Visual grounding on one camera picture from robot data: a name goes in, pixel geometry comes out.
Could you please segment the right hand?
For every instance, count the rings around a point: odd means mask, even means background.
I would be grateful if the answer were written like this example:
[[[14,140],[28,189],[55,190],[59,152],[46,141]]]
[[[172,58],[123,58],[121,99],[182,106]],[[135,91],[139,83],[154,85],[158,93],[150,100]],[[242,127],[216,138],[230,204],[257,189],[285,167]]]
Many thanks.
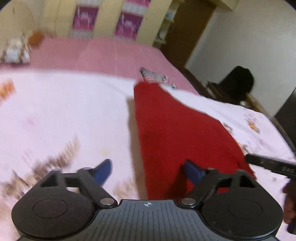
[[[290,224],[295,219],[295,180],[290,180],[288,184],[285,185],[282,191],[285,194],[283,221],[286,224]]]

